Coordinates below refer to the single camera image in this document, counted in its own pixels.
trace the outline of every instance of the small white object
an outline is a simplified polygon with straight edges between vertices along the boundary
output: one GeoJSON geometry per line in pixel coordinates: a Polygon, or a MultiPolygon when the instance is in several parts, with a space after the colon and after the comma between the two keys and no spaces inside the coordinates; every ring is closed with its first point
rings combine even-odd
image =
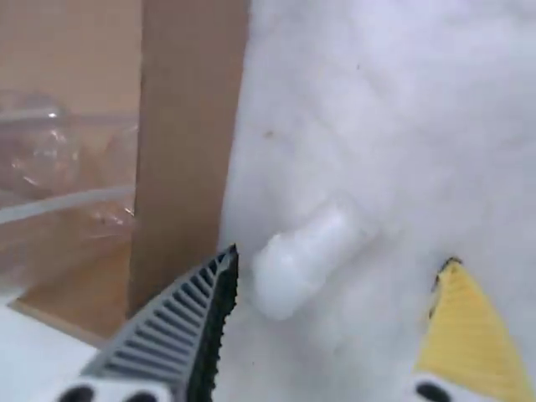
{"type": "Polygon", "coordinates": [[[254,257],[254,304],[270,318],[289,318],[376,233],[377,225],[351,196],[332,196],[301,227],[276,234],[254,257]]]}

